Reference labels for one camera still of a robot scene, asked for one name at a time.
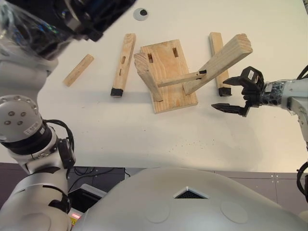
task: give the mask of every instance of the small hole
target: small hole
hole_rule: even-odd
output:
[[[123,57],[122,57],[122,60],[121,60],[121,64],[124,64],[125,60],[126,60],[126,57],[123,56]]]
[[[179,54],[178,54],[178,50],[177,48],[173,48],[173,53],[174,53],[174,57],[178,58]]]
[[[153,63],[153,57],[152,57],[152,54],[148,54],[148,58],[149,58],[149,62],[152,64]]]

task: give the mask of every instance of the wooden leg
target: wooden leg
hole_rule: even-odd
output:
[[[202,78],[206,74],[206,71],[197,71],[189,74],[185,74],[182,76],[177,76],[172,79],[162,79],[157,85],[159,88],[171,86],[174,84],[185,83],[192,80],[196,80]]]
[[[216,53],[201,70],[207,70],[202,79],[184,84],[186,95],[192,94],[204,84],[219,76],[228,68],[252,53],[251,43],[246,34],[236,35],[218,53]]]
[[[76,79],[84,72],[84,70],[92,63],[94,58],[87,54],[83,60],[68,74],[68,76],[63,80],[63,83],[70,87]]]
[[[112,97],[122,97],[125,89],[128,71],[130,67],[131,57],[134,52],[136,42],[135,34],[126,34],[123,41],[122,52],[119,60],[119,65],[116,70],[114,84],[111,89]]]
[[[157,102],[164,100],[163,95],[158,89],[154,77],[149,71],[148,56],[145,53],[134,54],[135,66],[140,78],[144,81]]]
[[[212,56],[218,53],[223,48],[223,42],[221,33],[211,32],[209,35],[209,41],[212,51]],[[229,78],[228,70],[225,70],[219,76],[216,77],[216,85],[220,96],[231,96],[231,86],[224,84],[223,81]]]

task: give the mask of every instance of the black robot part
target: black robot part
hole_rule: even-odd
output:
[[[75,39],[99,40],[136,0],[7,0]]]

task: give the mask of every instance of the white table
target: white table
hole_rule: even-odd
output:
[[[146,21],[133,18],[139,7],[149,11]],[[155,115],[132,62],[123,98],[110,97],[126,33],[137,35],[135,52],[180,39],[193,72],[211,57],[212,31],[221,32],[224,43],[239,33],[252,43],[254,52],[229,69],[231,77],[251,65],[266,81],[296,78],[308,63],[308,17],[302,0],[139,0],[99,42],[71,44],[39,94],[42,116],[63,120],[73,131],[77,165],[294,172],[306,161],[296,116],[261,107],[243,118],[210,106],[244,105],[240,87],[222,98],[211,81],[197,91],[197,106]],[[67,88],[62,80],[87,53],[95,60]],[[3,147],[0,151],[0,161],[13,162]]]

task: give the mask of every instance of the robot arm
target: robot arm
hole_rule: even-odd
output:
[[[134,1],[0,0],[0,143],[30,174],[3,205],[1,231],[71,230],[74,144],[42,119],[38,93],[72,40],[97,41]]]
[[[308,150],[308,75],[300,75],[297,79],[279,80],[264,83],[263,75],[253,67],[247,67],[238,77],[224,81],[226,84],[243,86],[242,95],[246,100],[245,107],[228,103],[217,103],[212,106],[226,113],[239,114],[246,117],[250,107],[262,105],[278,106],[297,114],[304,141]]]

